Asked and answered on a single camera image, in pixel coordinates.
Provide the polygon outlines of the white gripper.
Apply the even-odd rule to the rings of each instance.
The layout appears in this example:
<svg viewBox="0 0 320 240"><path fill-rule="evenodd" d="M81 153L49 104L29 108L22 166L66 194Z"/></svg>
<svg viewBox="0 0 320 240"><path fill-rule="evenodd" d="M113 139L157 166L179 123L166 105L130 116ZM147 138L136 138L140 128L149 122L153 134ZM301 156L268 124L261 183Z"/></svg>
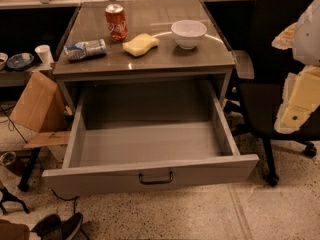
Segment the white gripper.
<svg viewBox="0 0 320 240"><path fill-rule="evenodd" d="M299 17L294 32L293 58L305 65L289 73L283 87L274 129L281 134L298 131L320 106L320 0L313 0Z"/></svg>

